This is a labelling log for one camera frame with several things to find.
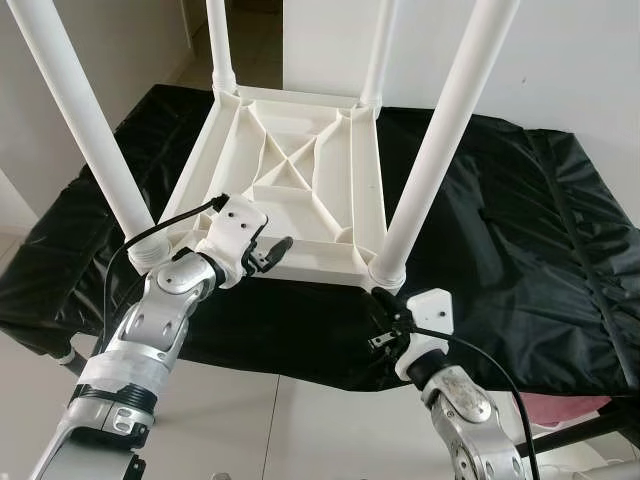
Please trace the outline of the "white round plastic object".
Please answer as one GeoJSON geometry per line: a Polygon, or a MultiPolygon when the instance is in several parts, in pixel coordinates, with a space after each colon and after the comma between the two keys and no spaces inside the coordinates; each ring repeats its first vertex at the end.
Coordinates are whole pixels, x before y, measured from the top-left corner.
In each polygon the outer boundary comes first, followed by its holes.
{"type": "Polygon", "coordinates": [[[637,460],[607,460],[590,445],[566,445],[538,454],[541,480],[640,480],[637,460]]]}

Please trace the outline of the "white plastic children table top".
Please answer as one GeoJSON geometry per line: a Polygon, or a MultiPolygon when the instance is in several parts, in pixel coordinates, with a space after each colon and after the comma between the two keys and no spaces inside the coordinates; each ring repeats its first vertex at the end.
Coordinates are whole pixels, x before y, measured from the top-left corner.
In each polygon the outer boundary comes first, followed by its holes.
{"type": "Polygon", "coordinates": [[[214,97],[161,216],[242,195],[268,216],[261,248],[293,239],[269,278],[372,287],[369,264],[387,234],[379,108],[248,86],[214,97]]]}

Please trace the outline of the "white plastic table leg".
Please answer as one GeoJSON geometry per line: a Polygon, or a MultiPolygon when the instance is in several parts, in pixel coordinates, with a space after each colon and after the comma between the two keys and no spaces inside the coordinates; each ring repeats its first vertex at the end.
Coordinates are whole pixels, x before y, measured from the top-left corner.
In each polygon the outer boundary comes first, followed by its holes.
{"type": "Polygon", "coordinates": [[[406,264],[412,247],[520,4],[521,0],[475,0],[388,232],[378,255],[369,264],[367,274],[375,287],[397,292],[406,282],[406,264]]]}
{"type": "Polygon", "coordinates": [[[163,228],[147,210],[54,1],[6,0],[6,4],[120,229],[128,241],[137,241],[125,248],[134,269],[146,273],[164,264],[170,244],[157,236],[163,228]]]}
{"type": "Polygon", "coordinates": [[[370,49],[369,64],[364,83],[358,97],[361,108],[378,110],[383,105],[385,78],[387,78],[390,46],[396,29],[399,0],[381,0],[378,9],[378,22],[375,24],[374,37],[370,49]]]}
{"type": "Polygon", "coordinates": [[[211,81],[215,91],[237,95],[238,82],[230,52],[227,1],[204,0],[212,64],[211,81]]]}

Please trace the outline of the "pink plastic object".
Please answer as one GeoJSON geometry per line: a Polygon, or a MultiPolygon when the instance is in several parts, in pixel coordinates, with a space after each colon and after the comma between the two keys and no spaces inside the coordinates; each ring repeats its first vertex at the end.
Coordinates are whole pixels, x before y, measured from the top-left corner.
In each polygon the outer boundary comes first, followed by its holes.
{"type": "Polygon", "coordinates": [[[611,402],[608,396],[545,396],[545,394],[521,393],[531,424],[543,428],[556,428],[562,422],[580,419],[611,402]]]}

